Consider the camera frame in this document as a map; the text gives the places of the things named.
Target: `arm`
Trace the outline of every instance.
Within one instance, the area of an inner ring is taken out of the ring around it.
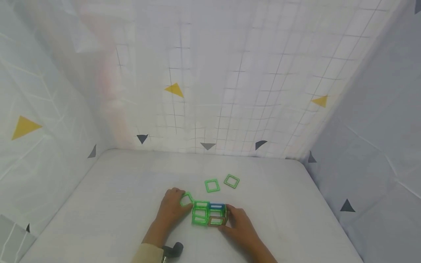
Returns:
[[[161,263],[164,251],[161,249],[171,230],[192,209],[193,204],[180,205],[185,191],[178,188],[167,190],[158,214],[143,238],[132,263]]]
[[[232,228],[220,226],[219,230],[248,252],[253,262],[277,263],[269,249],[257,235],[247,214],[241,208],[226,205]]]

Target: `gray triangle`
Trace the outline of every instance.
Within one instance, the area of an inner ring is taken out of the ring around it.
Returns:
[[[96,156],[96,144],[93,147],[91,154],[88,156],[88,158],[94,158]]]
[[[313,157],[312,151],[310,151],[309,163],[312,163],[312,162],[316,162],[316,159]]]
[[[146,138],[148,137],[149,134],[146,135],[137,135],[137,138],[139,138],[139,141],[141,142],[141,144],[143,144],[146,140]]]
[[[341,212],[355,212],[352,208],[351,204],[349,203],[348,199],[345,201],[344,205],[341,208]]]
[[[256,143],[256,150],[259,149],[260,146],[262,146],[263,144],[267,143],[267,141],[258,141]]]
[[[209,151],[210,148],[212,148],[216,143],[200,143],[203,145],[203,147]]]
[[[416,0],[415,2],[415,14],[421,11],[421,0]]]

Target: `right hand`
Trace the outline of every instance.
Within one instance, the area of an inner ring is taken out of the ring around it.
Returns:
[[[228,204],[226,208],[232,228],[220,226],[219,230],[245,251],[252,252],[256,248],[264,246],[245,211]]]

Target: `black object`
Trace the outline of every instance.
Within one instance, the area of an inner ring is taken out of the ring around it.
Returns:
[[[178,258],[183,252],[183,248],[184,246],[180,242],[177,242],[174,247],[163,246],[164,258]]]

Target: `hand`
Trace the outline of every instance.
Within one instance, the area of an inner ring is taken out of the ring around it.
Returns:
[[[173,227],[193,208],[191,203],[181,206],[180,201],[184,193],[185,191],[175,187],[167,190],[161,201],[158,214],[149,227],[142,243],[152,244],[159,248],[165,244]]]
[[[185,192],[174,187],[165,193],[155,219],[163,228],[171,230],[192,209],[192,203],[186,206],[180,204]]]
[[[254,262],[276,262],[267,247],[260,240],[250,219],[242,208],[226,205],[232,228],[220,226],[219,230],[237,243],[244,251],[250,253]]]

